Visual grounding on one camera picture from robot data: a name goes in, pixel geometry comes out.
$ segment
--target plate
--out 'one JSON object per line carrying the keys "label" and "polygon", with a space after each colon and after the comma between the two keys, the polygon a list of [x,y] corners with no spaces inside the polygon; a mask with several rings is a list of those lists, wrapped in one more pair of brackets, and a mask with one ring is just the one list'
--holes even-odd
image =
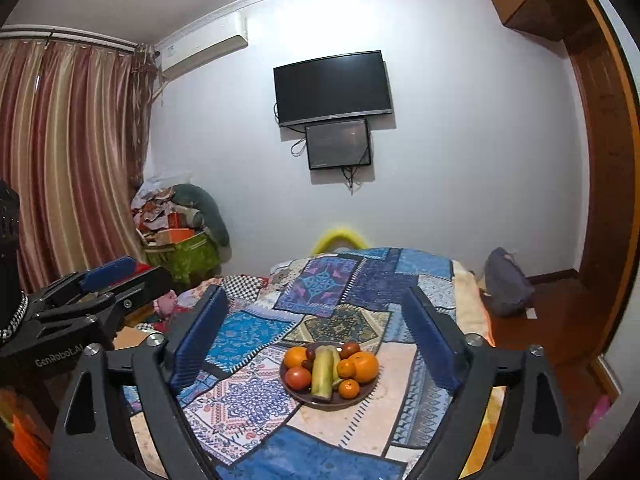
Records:
{"label": "plate", "polygon": [[[322,345],[333,345],[338,349],[338,352],[342,349],[342,343],[338,343],[336,341],[317,341],[315,343],[309,343],[306,345],[298,345],[303,346],[305,348],[318,348]],[[360,393],[357,397],[353,399],[343,399],[338,392],[334,392],[332,395],[331,401],[323,402],[322,400],[314,399],[311,396],[311,388],[305,388],[304,390],[292,390],[287,386],[287,383],[284,381],[284,374],[287,373],[287,367],[284,363],[280,363],[280,380],[282,381],[282,386],[287,391],[287,393],[296,400],[303,402],[304,404],[308,404],[309,406],[313,406],[314,408],[319,408],[320,410],[341,410],[343,408],[347,408],[348,406],[353,406],[361,402],[365,399],[372,391],[373,388],[376,387],[376,383],[378,382],[378,377],[369,381],[368,383],[364,383],[360,385]]]}

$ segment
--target metal screw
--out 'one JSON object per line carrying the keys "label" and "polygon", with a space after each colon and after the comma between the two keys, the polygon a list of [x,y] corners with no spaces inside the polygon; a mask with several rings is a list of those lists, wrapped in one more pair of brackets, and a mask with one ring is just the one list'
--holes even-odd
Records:
{"label": "metal screw", "polygon": [[484,337],[474,332],[466,334],[465,340],[469,346],[482,346],[484,344]]}
{"label": "metal screw", "polygon": [[158,346],[164,343],[164,336],[159,332],[154,332],[146,338],[146,344],[149,346]]}
{"label": "metal screw", "polygon": [[100,343],[91,343],[85,346],[82,352],[84,352],[84,355],[96,355],[101,349]]}
{"label": "metal screw", "polygon": [[540,345],[529,345],[529,352],[536,357],[542,357],[545,354],[545,349]]}

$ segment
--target bedsheet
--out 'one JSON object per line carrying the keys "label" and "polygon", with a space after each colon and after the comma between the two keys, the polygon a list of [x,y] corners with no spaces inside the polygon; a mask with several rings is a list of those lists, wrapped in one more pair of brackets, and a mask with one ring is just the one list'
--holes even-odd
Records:
{"label": "bedsheet", "polygon": [[[429,445],[450,402],[431,379],[400,310],[418,285],[463,332],[492,342],[473,275],[458,262],[409,248],[326,253],[279,264],[268,278],[225,276],[179,298],[191,306],[221,285],[229,314],[195,383],[177,397],[223,480],[405,478]],[[378,384],[338,412],[300,405],[280,383],[290,346],[349,340],[374,352]],[[212,372],[223,370],[216,376]],[[135,388],[125,393],[147,468],[166,476]],[[476,445],[461,476],[486,455],[502,403],[494,388]]]}

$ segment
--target curtain rod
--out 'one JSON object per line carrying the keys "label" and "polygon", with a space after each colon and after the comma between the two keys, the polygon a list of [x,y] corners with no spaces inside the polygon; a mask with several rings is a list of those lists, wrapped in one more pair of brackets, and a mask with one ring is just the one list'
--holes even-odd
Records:
{"label": "curtain rod", "polygon": [[5,25],[0,28],[2,38],[51,38],[53,40],[79,41],[97,46],[115,48],[124,52],[133,52],[136,44],[104,34],[95,34],[86,30],[50,25]]}

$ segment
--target orange box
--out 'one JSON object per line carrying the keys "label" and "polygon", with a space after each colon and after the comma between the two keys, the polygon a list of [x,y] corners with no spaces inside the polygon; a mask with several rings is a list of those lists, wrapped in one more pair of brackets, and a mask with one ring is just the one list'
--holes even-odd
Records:
{"label": "orange box", "polygon": [[193,229],[165,229],[156,233],[156,245],[177,244],[195,236]]}

